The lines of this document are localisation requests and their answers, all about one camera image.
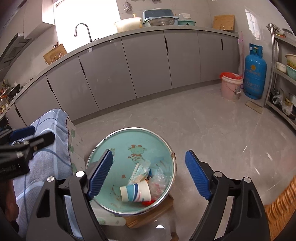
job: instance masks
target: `scrub ball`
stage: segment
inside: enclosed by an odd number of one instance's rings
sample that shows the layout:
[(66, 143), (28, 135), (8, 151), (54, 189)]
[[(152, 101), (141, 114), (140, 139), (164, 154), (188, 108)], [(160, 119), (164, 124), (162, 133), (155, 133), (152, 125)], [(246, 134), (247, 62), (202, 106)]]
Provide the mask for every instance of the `scrub ball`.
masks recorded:
[(132, 7), (132, 5), (131, 5), (129, 2), (125, 2), (125, 3), (123, 4), (123, 9), (124, 9), (126, 12), (131, 11), (132, 8), (133, 8), (133, 7)]

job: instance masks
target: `floor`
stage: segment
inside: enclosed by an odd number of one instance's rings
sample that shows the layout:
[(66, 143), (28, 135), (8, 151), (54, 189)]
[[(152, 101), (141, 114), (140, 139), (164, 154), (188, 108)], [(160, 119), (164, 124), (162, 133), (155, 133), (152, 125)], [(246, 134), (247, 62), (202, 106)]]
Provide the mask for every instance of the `floor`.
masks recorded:
[[(207, 201), (197, 189), (184, 162), (192, 149), (228, 178), (249, 176), (263, 201), (272, 202), (296, 175), (296, 135), (284, 120), (269, 109), (262, 114), (245, 105), (248, 98), (230, 102), (220, 95), (220, 84), (187, 90), (129, 106), (76, 125), (82, 136), (86, 159), (108, 134), (126, 127), (142, 127), (162, 136), (173, 148), (177, 175), (170, 194), (174, 209), (138, 229), (105, 226), (110, 239), (189, 240)], [(229, 217), (228, 200), (216, 237), (223, 235)]]

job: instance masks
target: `cream plastic basin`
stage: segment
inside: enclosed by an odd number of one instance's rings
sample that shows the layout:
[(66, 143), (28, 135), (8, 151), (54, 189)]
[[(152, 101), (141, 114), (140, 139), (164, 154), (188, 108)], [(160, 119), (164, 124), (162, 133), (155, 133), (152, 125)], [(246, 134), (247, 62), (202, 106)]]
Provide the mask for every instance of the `cream plastic basin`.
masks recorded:
[(141, 28), (142, 27), (142, 18), (140, 18), (140, 17), (127, 18), (127, 19), (123, 19), (123, 20), (120, 20), (120, 21), (114, 23), (114, 25), (116, 26), (118, 33)]

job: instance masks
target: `pink bucket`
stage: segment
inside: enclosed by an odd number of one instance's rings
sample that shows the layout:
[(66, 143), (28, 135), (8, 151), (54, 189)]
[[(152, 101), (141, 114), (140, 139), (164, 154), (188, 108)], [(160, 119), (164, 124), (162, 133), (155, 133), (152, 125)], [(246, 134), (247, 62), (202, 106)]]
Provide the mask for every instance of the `pink bucket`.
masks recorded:
[(230, 101), (237, 101), (240, 98), (240, 94), (241, 94), (240, 89), (243, 82), (242, 77), (233, 73), (222, 73), (222, 74), (223, 74), (223, 76), (221, 77), (222, 97)]

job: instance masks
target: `paper cup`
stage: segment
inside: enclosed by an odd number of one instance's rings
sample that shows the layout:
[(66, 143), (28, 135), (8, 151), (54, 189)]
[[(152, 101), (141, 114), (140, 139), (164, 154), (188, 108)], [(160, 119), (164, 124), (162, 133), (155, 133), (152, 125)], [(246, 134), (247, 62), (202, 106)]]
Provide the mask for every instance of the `paper cup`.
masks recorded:
[(150, 189), (147, 181), (120, 187), (123, 202), (151, 201)]

